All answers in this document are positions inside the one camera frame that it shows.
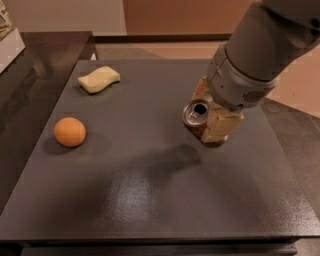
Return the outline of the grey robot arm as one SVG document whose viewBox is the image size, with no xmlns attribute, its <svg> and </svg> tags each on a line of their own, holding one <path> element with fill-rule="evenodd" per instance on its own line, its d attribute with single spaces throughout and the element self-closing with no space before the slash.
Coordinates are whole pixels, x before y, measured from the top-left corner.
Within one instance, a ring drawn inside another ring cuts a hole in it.
<svg viewBox="0 0 320 256">
<path fill-rule="evenodd" d="M 320 0 L 259 0 L 250 5 L 230 39 L 219 46 L 192 95 L 207 108 L 192 129 L 218 147 L 276 86 L 280 73 L 320 42 Z"/>
</svg>

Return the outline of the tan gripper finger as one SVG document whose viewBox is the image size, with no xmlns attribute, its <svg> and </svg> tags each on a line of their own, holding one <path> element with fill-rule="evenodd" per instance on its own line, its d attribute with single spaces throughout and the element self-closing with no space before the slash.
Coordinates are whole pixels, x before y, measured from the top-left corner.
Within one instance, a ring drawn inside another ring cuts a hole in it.
<svg viewBox="0 0 320 256">
<path fill-rule="evenodd" d="M 204 100 L 206 102 L 212 102 L 213 98 L 211 96 L 209 90 L 208 79 L 206 77 L 202 77 L 192 95 L 192 100 Z"/>
<path fill-rule="evenodd" d="M 211 108 L 201 141 L 205 144 L 223 144 L 243 119 L 242 111 L 231 111 L 222 107 Z"/>
</svg>

